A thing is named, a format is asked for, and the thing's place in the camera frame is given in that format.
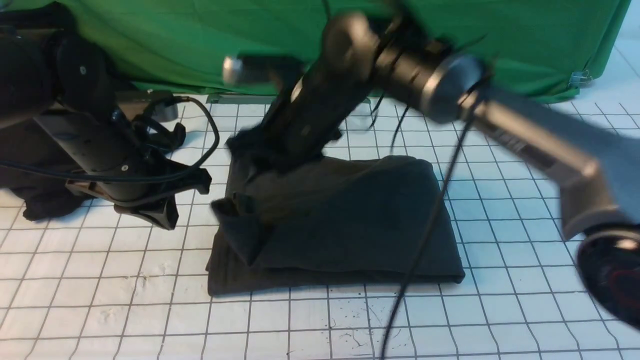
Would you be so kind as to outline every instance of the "cable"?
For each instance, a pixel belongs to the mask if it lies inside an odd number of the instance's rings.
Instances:
[[[396,130],[394,131],[394,137],[391,138],[391,151],[394,150],[394,144],[396,143],[396,138],[398,136],[398,133],[400,132],[400,127],[402,126],[402,122],[404,121],[404,117],[406,116],[407,112],[409,112],[409,106],[404,108],[402,116],[400,117],[400,121],[398,121],[398,126],[396,126]]]
[[[431,240],[431,234],[433,233],[434,229],[435,229],[435,224],[436,221],[439,218],[439,214],[440,214],[440,208],[442,207],[442,203],[444,202],[444,197],[445,194],[447,193],[447,188],[449,187],[449,182],[451,181],[451,177],[453,176],[453,169],[456,165],[456,162],[458,160],[458,156],[460,155],[460,151],[462,150],[462,143],[465,141],[465,137],[467,136],[467,133],[469,131],[469,129],[471,129],[473,123],[474,123],[474,117],[473,116],[468,116],[469,119],[466,119],[466,124],[465,127],[462,130],[462,134],[460,134],[460,139],[458,140],[458,143],[456,144],[456,148],[453,152],[453,156],[451,156],[451,164],[449,165],[449,168],[447,169],[447,173],[445,175],[445,179],[444,182],[442,183],[442,189],[440,190],[440,192],[438,193],[438,197],[436,198],[436,202],[433,205],[433,208],[431,210],[431,214],[429,216],[429,220],[427,221],[427,226],[425,229],[425,234],[424,237],[422,238],[422,242],[420,243],[420,245],[418,246],[418,249],[416,251],[416,255],[413,258],[412,262],[411,262],[411,266],[409,267],[409,271],[406,273],[406,275],[404,276],[404,279],[400,285],[400,290],[398,291],[398,295],[396,297],[396,301],[394,302],[394,306],[393,309],[391,310],[391,315],[389,317],[389,321],[387,323],[387,326],[385,328],[385,335],[382,339],[382,346],[381,346],[381,350],[380,350],[380,360],[384,360],[385,356],[386,356],[386,351],[387,351],[387,343],[389,341],[389,335],[391,333],[391,328],[392,325],[394,323],[394,320],[396,319],[396,314],[398,312],[398,309],[400,308],[400,303],[401,301],[404,299],[404,294],[406,293],[407,288],[409,287],[409,284],[411,283],[413,276],[415,275],[415,271],[418,268],[418,266],[420,265],[420,261],[422,260],[422,253],[425,251],[425,249],[427,249],[427,246],[429,245],[429,241]]]
[[[148,115],[153,113],[156,106],[162,102],[167,102],[166,99],[162,99],[159,101],[150,102],[145,110],[143,111],[144,115]],[[69,172],[57,172],[52,170],[46,170],[38,167],[32,167],[30,165],[24,165],[20,163],[15,163],[13,161],[5,161],[0,160],[0,167],[12,168],[14,170],[20,170],[24,172],[30,172],[32,174],[37,174],[41,176],[48,177],[57,177],[59,179],[69,179],[74,181],[95,181],[97,183],[166,183],[168,181],[178,180],[182,177],[189,175],[190,173],[198,170],[202,164],[204,164],[207,159],[213,154],[213,152],[218,148],[220,144],[220,132],[218,131],[218,127],[216,123],[213,121],[213,117],[211,113],[209,113],[209,109],[207,109],[200,101],[188,96],[178,96],[174,97],[171,101],[173,104],[180,104],[182,102],[193,102],[196,104],[207,117],[207,121],[209,125],[211,125],[211,129],[214,134],[214,141],[209,150],[205,152],[202,157],[190,165],[188,168],[184,169],[181,172],[177,172],[175,174],[162,175],[162,176],[148,176],[148,177],[117,177],[117,176],[95,176],[95,175],[82,175],[82,174],[72,174]]]
[[[322,0],[322,6],[324,8],[324,14],[326,15],[326,21],[331,20],[331,8],[329,7],[329,0]]]

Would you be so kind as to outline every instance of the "green cloth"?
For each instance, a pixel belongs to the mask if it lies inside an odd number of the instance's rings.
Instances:
[[[326,22],[321,0],[58,0],[79,30],[139,86],[175,92],[274,94],[269,87],[230,88],[221,64],[238,52],[287,53],[312,61]],[[572,72],[602,75],[631,0],[413,0],[434,35],[496,57],[496,82],[545,102],[578,94]],[[51,0],[16,1],[9,10]],[[382,1],[330,0],[332,13],[383,13]]]

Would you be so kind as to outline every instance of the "dark cloth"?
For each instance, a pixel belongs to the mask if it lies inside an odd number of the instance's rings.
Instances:
[[[399,282],[439,191],[430,163],[409,156],[324,158],[248,186],[249,166],[232,159],[227,196],[207,270],[210,295],[270,288]],[[437,228],[417,282],[465,276],[449,214]]]
[[[47,170],[71,172],[78,164],[34,121],[0,129],[0,158]],[[66,180],[0,168],[0,188],[24,200],[24,218],[31,221],[71,214],[88,197],[75,196]]]

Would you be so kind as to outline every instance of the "table surface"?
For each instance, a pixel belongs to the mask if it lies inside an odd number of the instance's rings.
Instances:
[[[638,2],[632,7],[640,19]],[[640,28],[626,24],[596,86],[553,107],[640,138]],[[257,123],[265,110],[213,105],[222,143]],[[383,102],[375,130],[364,131],[370,110],[368,104],[356,109],[344,124],[346,135],[327,147],[327,155],[360,160],[392,152],[404,108]],[[177,121],[189,134],[173,160],[192,163],[212,144],[198,111],[180,107]],[[460,129],[410,111],[393,153],[432,162],[441,179]],[[224,194],[229,161],[220,149],[205,163],[213,177],[209,195],[177,196],[174,231],[120,216],[100,200],[65,218],[32,223],[21,216],[21,200],[0,192],[0,358],[379,356],[395,285],[207,295],[204,267],[218,230],[208,204]],[[557,196],[540,173],[471,133],[446,200],[467,276],[459,285],[410,290],[389,358],[640,359],[640,333],[613,319],[581,285],[573,265],[580,238],[561,241]]]

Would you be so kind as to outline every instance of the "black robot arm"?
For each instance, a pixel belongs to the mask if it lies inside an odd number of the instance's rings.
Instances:
[[[184,127],[178,124],[169,131],[151,118],[156,110],[191,98],[164,92],[118,94],[101,49],[72,31],[5,31],[0,33],[0,53],[0,129],[35,119],[82,169],[68,176],[69,190],[106,199],[117,212],[163,229],[177,223],[176,193],[208,193],[206,170],[164,156],[182,145]],[[202,108],[216,130],[208,109]],[[0,165],[7,164],[0,159]]]
[[[587,237],[577,260],[586,288],[640,329],[640,140],[487,83],[482,61],[428,38],[401,15],[384,31],[362,13],[332,18],[315,64],[282,88],[260,125],[229,140],[234,156],[250,157],[258,173],[285,173],[318,159],[339,136],[339,124],[375,88],[430,121],[472,121],[558,185],[564,237]],[[252,74],[278,69],[258,60],[229,58],[225,78],[258,78]]]

